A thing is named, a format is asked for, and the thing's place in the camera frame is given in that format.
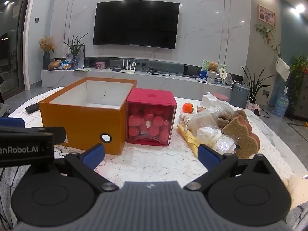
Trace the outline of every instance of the wall socket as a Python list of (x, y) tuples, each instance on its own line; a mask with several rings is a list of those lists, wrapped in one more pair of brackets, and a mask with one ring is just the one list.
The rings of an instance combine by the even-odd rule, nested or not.
[(263, 93), (262, 93), (264, 96), (269, 96), (270, 95), (270, 93), (269, 93), (269, 91), (266, 91), (266, 90), (263, 90)]

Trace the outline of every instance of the photo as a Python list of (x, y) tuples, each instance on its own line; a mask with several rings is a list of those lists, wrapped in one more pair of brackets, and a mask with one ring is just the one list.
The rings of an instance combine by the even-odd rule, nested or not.
[(276, 27), (276, 17), (275, 13), (268, 10), (267, 8), (261, 6), (260, 4), (258, 5), (258, 15), (259, 19), (261, 21), (264, 21), (273, 27)]

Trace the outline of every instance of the tile floor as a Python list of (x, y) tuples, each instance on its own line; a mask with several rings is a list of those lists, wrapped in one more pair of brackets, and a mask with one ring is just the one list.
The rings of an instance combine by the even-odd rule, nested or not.
[[(23, 91), (7, 99), (5, 103), (10, 106), (10, 110), (13, 112), (26, 101), (51, 89), (52, 88), (37, 87), (29, 91)], [(263, 115), (267, 116), (266, 113), (262, 111), (260, 119), (288, 145), (308, 169), (308, 127), (304, 127), (305, 123), (297, 120), (291, 121), (287, 118), (279, 118), (272, 115), (272, 109), (268, 106), (262, 106), (262, 108), (264, 108), (271, 117), (262, 117)]]

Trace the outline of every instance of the hanging white towel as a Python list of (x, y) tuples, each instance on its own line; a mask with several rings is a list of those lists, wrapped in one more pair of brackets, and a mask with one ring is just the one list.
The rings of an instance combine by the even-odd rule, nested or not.
[(290, 66), (288, 66), (282, 59), (279, 57), (276, 65), (276, 71), (281, 75), (283, 80), (286, 82), (290, 74)]

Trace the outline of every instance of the red storage container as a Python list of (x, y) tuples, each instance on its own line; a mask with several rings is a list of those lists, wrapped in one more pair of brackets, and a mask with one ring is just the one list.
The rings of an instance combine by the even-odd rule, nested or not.
[(177, 103), (173, 93), (133, 88), (127, 98), (126, 141), (168, 146)]

